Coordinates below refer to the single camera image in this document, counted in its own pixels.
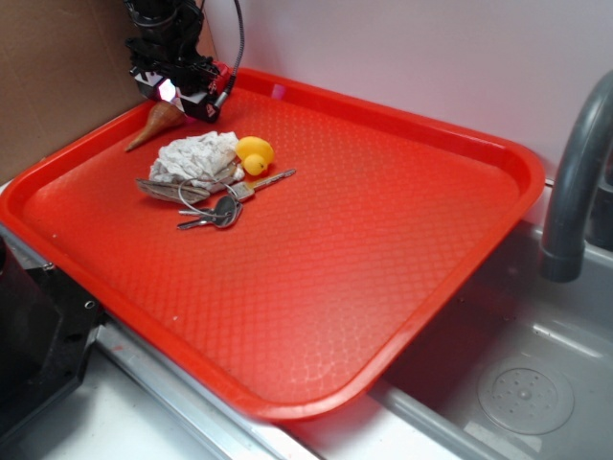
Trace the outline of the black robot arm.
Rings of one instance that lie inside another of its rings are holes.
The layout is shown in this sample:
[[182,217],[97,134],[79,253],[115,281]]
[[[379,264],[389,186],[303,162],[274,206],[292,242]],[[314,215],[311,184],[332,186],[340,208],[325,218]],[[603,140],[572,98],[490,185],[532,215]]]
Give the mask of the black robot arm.
[[138,34],[125,40],[130,76],[141,95],[162,99],[160,87],[169,82],[187,116],[214,123],[223,86],[222,69],[212,57],[197,51],[204,13],[194,1],[125,1]]

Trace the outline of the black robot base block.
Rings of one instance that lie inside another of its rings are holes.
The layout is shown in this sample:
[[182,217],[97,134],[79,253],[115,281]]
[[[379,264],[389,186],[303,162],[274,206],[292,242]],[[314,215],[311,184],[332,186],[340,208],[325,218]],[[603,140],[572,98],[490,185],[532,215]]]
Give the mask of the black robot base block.
[[101,305],[56,267],[25,268],[1,241],[1,443],[84,379]]

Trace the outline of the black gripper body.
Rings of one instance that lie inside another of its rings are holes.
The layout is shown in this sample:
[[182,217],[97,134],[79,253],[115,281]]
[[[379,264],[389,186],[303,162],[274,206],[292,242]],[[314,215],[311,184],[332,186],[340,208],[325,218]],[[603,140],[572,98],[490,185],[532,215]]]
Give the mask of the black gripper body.
[[130,75],[153,85],[154,78],[170,80],[185,94],[208,91],[221,76],[221,70],[211,57],[201,56],[194,40],[182,42],[179,38],[154,41],[155,35],[131,37],[125,41],[130,52]]

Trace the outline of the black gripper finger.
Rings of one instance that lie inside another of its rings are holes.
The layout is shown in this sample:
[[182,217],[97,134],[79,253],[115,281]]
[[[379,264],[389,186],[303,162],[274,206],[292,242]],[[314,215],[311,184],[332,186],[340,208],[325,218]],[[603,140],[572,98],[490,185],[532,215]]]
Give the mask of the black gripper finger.
[[172,82],[154,72],[138,72],[134,79],[140,93],[147,99],[171,102],[176,96]]
[[218,119],[220,93],[216,79],[182,82],[176,87],[176,94],[189,117],[207,123],[214,123]]

